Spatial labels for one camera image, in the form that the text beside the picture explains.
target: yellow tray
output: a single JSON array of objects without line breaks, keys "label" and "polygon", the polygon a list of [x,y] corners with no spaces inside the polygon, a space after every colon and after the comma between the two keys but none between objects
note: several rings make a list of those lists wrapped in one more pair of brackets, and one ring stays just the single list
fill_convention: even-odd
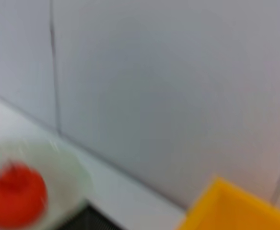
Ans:
[{"label": "yellow tray", "polygon": [[218,178],[179,230],[280,230],[280,210]]}]

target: red tomato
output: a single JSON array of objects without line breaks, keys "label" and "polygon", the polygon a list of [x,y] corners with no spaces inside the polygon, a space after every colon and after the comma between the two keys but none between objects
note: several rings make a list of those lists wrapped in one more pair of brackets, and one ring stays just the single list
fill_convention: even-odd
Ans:
[{"label": "red tomato", "polygon": [[0,228],[27,226],[45,210],[47,189],[42,176],[23,163],[13,163],[0,174]]}]

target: black mat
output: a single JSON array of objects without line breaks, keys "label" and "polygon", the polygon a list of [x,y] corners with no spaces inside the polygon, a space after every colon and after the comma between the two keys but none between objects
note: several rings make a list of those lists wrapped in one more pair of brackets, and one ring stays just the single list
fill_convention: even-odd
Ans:
[{"label": "black mat", "polygon": [[88,205],[79,214],[66,222],[57,230],[122,230],[97,211]]}]

